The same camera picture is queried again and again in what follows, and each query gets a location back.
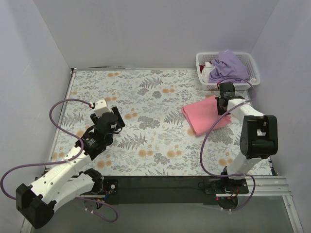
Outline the pink t shirt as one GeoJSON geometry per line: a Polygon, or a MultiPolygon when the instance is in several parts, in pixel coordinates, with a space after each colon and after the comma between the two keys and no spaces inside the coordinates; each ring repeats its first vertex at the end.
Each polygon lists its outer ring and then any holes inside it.
{"type": "Polygon", "coordinates": [[[196,136],[206,134],[216,120],[219,119],[216,96],[185,105],[181,108],[188,124],[196,136]]]}

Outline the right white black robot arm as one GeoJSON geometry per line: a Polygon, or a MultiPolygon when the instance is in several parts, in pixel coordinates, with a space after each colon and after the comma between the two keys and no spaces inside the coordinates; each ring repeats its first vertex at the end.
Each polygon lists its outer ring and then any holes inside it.
{"type": "Polygon", "coordinates": [[[240,152],[234,161],[223,169],[229,177],[215,180],[216,189],[225,193],[247,188],[246,174],[261,160],[277,153],[277,118],[255,110],[242,96],[237,96],[233,83],[218,84],[216,97],[218,115],[229,113],[242,123],[240,152]]]}

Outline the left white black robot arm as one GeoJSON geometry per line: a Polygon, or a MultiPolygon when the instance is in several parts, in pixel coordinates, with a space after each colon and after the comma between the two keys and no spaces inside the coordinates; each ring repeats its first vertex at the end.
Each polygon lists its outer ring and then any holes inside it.
{"type": "Polygon", "coordinates": [[[91,163],[113,143],[125,123],[117,107],[111,110],[95,109],[90,116],[93,126],[76,142],[64,160],[53,166],[30,185],[16,189],[17,210],[35,228],[46,225],[57,209],[84,193],[103,195],[106,199],[117,191],[116,180],[105,181],[93,168],[81,169],[91,163]]]}

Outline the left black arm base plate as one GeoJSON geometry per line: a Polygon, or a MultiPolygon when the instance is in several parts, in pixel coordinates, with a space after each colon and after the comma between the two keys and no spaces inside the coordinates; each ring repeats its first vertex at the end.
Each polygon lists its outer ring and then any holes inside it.
{"type": "Polygon", "coordinates": [[[107,179],[96,181],[91,194],[94,195],[116,195],[118,193],[119,181],[115,179],[107,179]]]}

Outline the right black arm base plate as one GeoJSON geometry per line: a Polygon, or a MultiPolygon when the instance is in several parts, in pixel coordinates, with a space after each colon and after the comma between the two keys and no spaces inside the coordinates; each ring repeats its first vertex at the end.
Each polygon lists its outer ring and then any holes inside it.
{"type": "Polygon", "coordinates": [[[198,187],[206,194],[248,194],[249,189],[246,179],[234,180],[229,178],[222,179],[203,179],[198,183],[198,187]]]}

